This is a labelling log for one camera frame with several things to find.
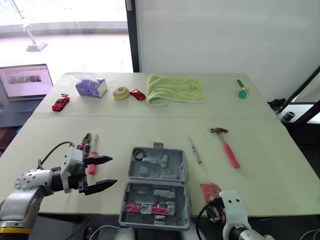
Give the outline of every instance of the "laptop screen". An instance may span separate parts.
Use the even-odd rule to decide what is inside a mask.
[[[0,81],[9,99],[43,97],[53,86],[46,64],[0,67]]]

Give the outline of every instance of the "tool case lid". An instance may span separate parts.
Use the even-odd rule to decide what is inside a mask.
[[[135,180],[183,183],[187,180],[185,153],[166,149],[162,142],[154,142],[153,147],[135,147],[128,175]]]

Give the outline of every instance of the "green keychain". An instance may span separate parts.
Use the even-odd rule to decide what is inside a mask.
[[[249,92],[250,89],[249,88],[245,88],[244,84],[239,79],[237,79],[236,82],[242,88],[242,90],[240,90],[239,93],[238,93],[239,98],[245,99],[247,97],[247,92]]]

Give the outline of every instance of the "laptop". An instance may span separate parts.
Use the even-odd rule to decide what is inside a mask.
[[[22,126],[53,84],[46,64],[0,67],[0,128]]]

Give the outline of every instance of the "hammer head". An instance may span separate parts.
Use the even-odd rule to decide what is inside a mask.
[[[216,128],[210,128],[210,133],[228,133],[229,131],[227,129],[216,127]]]

